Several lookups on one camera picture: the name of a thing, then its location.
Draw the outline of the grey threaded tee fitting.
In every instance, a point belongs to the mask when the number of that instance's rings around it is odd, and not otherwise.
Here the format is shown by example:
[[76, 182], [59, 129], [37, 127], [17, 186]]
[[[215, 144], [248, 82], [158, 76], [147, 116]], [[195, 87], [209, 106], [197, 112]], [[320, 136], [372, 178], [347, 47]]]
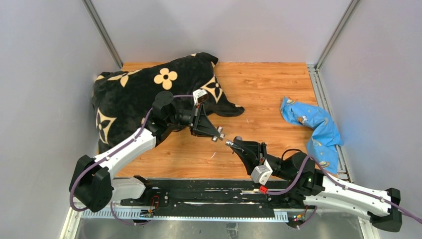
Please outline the grey threaded tee fitting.
[[212, 140], [213, 142], [217, 142], [218, 140], [224, 140], [224, 138], [225, 138], [225, 133], [223, 132], [223, 127], [222, 127], [222, 126], [218, 126], [218, 127], [216, 128], [216, 130], [217, 130], [217, 134], [216, 134], [216, 135], [214, 135], [214, 136], [211, 138], [211, 140]]

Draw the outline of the chrome faucet tap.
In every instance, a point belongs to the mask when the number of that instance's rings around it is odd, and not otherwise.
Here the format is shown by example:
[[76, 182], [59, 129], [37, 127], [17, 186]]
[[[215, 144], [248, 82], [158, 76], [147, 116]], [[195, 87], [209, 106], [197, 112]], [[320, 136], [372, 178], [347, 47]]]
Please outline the chrome faucet tap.
[[227, 140], [227, 141], [225, 142], [225, 145], [226, 145], [226, 146], [228, 146], [228, 147], [230, 147], [230, 148], [232, 148], [232, 149], [241, 150], [241, 149], [242, 149], [242, 147], [241, 147], [241, 146], [239, 146], [238, 144], [236, 144], [236, 143], [235, 143], [235, 141], [236, 141], [236, 140], [240, 140], [240, 141], [242, 141], [242, 137], [241, 137], [241, 136], [236, 136], [236, 137], [233, 139], [233, 141], [231, 141], [231, 140]]

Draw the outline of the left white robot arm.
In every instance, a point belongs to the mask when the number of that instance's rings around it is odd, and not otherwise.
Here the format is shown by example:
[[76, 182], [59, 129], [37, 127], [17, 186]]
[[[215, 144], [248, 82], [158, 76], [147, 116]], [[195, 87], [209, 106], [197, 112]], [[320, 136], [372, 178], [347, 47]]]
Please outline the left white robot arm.
[[221, 126], [214, 126], [204, 109], [208, 93], [193, 91], [190, 110], [177, 107], [174, 100], [184, 95], [169, 91], [158, 93], [147, 112], [144, 123], [128, 138], [112, 149], [94, 157], [83, 155], [77, 161], [69, 187], [70, 206], [74, 211], [98, 212], [113, 201], [134, 199], [146, 206], [152, 201], [152, 192], [141, 177], [116, 178], [116, 174], [143, 153], [160, 145], [175, 127], [187, 127], [192, 136], [208, 137], [213, 142], [223, 140]]

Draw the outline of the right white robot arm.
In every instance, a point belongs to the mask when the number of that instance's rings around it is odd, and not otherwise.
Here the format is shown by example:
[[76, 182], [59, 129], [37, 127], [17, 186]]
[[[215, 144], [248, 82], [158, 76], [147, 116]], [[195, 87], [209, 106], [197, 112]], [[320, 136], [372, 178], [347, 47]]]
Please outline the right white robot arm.
[[292, 149], [289, 157], [276, 157], [267, 152], [263, 142], [236, 137], [225, 144], [239, 157], [264, 195], [280, 196], [292, 208], [329, 208], [353, 214], [387, 232], [396, 233], [402, 227], [398, 189], [369, 189], [333, 177], [298, 149]]

